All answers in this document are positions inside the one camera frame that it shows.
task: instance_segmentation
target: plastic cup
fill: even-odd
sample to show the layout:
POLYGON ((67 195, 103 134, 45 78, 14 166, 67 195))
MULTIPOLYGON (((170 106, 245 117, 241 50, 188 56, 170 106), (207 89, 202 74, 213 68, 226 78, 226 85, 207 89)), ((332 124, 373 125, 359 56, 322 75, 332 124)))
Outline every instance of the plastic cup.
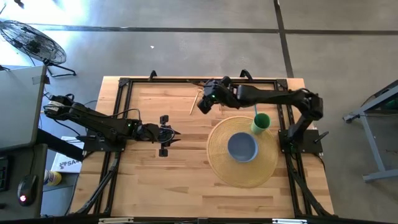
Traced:
POLYGON ((271 125, 271 119, 264 113, 257 114, 251 123, 251 131, 253 134, 260 134, 271 125))

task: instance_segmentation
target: concrete floor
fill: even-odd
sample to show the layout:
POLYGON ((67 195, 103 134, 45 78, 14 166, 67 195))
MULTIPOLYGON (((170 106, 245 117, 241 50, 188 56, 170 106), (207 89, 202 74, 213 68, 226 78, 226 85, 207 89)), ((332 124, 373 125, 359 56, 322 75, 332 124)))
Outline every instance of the concrete floor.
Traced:
MULTIPOLYGON (((10 1, 0 19, 72 26, 278 27, 272 0, 24 2, 22 10, 10 1)), ((398 29, 398 2, 393 0, 279 2, 288 29, 398 29)), ((245 68, 254 77, 287 77, 279 34, 45 33, 65 49, 68 59, 64 66, 78 73, 77 77, 51 78, 47 91, 56 95, 73 93, 82 103, 97 99, 105 75, 149 75, 151 70, 156 70, 160 76, 236 77, 245 68)), ((316 125, 321 131, 330 132, 322 144, 335 213, 346 218, 396 222, 398 179, 370 184, 362 181, 362 174, 377 171, 376 163, 361 124, 345 124, 341 117, 397 79, 398 35, 287 35, 287 45, 294 76, 304 78, 307 88, 318 92, 325 102, 325 117, 316 125)), ((0 42, 0 49, 0 64, 32 65, 28 57, 7 42, 0 42)), ((84 132, 82 127, 66 123, 84 132)), ((70 130, 46 117, 42 117, 42 124, 46 131, 58 137, 73 136, 70 130)), ((397 130, 396 118, 372 119, 371 125, 380 136, 397 130)), ((386 144, 386 141, 382 150, 390 146, 390 150, 397 150, 396 144, 386 144)), ((54 153, 49 152, 47 167, 51 166, 53 157, 54 153)), ((391 167, 398 164, 396 154, 384 154, 383 158, 391 167)), ((73 185, 74 178, 67 177, 63 185, 73 185)), ((71 187, 45 192, 42 213, 63 215, 71 193, 71 187)))

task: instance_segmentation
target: blue bowl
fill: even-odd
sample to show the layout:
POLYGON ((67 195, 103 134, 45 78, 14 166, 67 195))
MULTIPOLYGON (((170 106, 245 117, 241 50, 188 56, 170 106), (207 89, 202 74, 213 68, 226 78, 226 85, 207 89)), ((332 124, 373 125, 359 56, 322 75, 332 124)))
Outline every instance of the blue bowl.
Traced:
POLYGON ((258 153, 258 145, 248 133, 236 133, 228 140, 228 153, 238 162, 250 162, 258 153))

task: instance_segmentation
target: fan stand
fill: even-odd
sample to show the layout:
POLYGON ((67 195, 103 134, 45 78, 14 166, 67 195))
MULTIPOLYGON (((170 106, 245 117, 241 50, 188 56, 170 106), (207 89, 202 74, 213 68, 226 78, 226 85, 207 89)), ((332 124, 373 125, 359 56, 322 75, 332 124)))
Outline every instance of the fan stand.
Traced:
POLYGON ((43 63, 44 63, 45 66, 47 66, 47 70, 49 71, 49 74, 51 75, 51 77, 65 77, 65 76, 69 76, 69 75, 76 76, 76 72, 75 72, 74 70, 69 69, 69 68, 65 68, 65 67, 60 66, 60 65, 56 65, 56 64, 50 62, 48 59, 45 59, 45 60, 43 61, 43 63), (67 70, 67 71, 72 72, 72 73, 66 73, 66 74, 61 74, 61 75, 54 75, 54 74, 51 72, 51 70, 49 69, 49 66, 55 66, 55 67, 58 67, 58 68, 62 68, 62 69, 64 69, 64 70, 67 70))

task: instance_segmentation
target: wooden skewer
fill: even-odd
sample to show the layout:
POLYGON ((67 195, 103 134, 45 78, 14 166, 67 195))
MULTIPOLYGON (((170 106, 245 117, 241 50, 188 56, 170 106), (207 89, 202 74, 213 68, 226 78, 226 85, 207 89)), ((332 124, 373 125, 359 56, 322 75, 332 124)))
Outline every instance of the wooden skewer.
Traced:
POLYGON ((199 95, 200 92, 201 92, 201 90, 198 89, 198 93, 197 93, 197 95, 196 95, 196 97, 195 97, 195 99, 194 99, 194 101, 193 101, 193 103, 192 103, 192 107, 191 107, 191 111, 189 112, 189 115, 192 114, 193 107, 195 106, 195 103, 197 102, 198 95, 199 95))

